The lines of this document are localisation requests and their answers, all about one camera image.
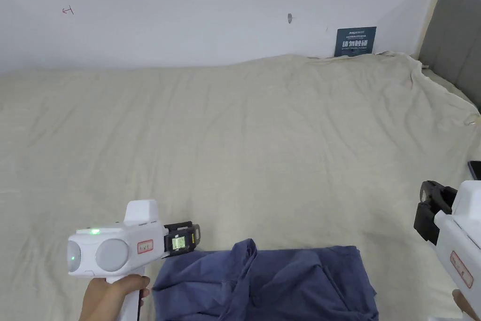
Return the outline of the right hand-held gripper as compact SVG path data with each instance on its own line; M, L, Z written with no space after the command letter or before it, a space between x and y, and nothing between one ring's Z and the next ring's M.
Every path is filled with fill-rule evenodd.
M474 312L480 314L481 182L464 181L457 192L426 180L419 197L414 229L426 242L436 244L435 253L443 268Z

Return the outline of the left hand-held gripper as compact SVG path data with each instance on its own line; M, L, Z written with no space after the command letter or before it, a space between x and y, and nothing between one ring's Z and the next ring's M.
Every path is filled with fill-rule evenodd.
M145 276L147 265L166 254L169 258L193 252L199 243L198 224L163 225L156 200L134 200L128 203L123 221L79 229L69 237L68 273L108 283L132 274ZM116 321L137 321L142 305L139 290L127 295Z

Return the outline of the person's left hand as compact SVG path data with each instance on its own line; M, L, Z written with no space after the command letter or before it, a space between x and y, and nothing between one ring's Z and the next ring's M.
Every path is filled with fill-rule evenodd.
M115 321L117 320L124 299L127 295L139 291L141 298L150 294L147 276L128 275L114 283L103 278L92 279L84 294L80 321Z

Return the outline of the person's right hand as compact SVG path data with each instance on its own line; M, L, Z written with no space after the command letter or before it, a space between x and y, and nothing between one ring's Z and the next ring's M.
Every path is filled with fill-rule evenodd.
M480 318L477 316L474 309L471 307L471 305L468 303L467 299L464 297L464 295L461 293L459 289L453 290L452 297L455 304L461 310L462 313L466 314L474 321L480 321Z

